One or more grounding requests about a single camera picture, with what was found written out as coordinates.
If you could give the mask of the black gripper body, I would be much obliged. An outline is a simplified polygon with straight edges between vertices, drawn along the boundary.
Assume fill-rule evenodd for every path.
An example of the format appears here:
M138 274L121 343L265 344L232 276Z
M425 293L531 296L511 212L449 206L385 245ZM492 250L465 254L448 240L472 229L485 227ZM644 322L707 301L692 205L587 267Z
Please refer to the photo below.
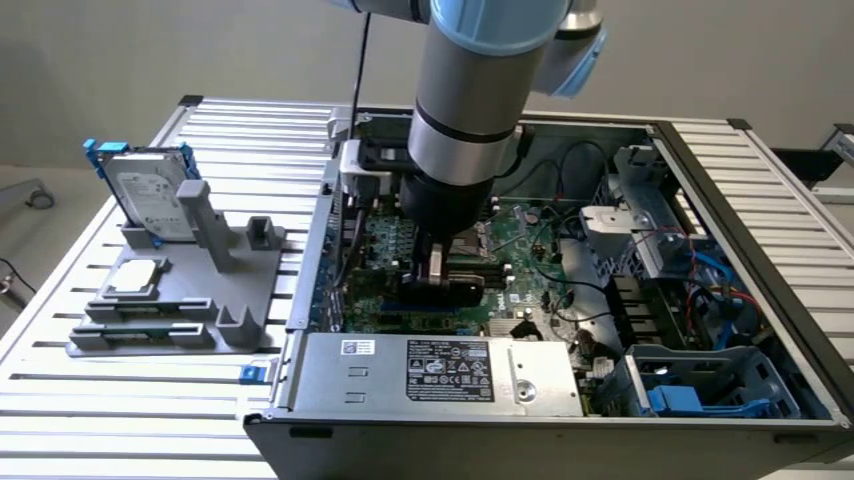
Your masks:
M447 244L480 217L493 180L449 185L427 174L405 174L400 184L400 209L416 227L416 245Z

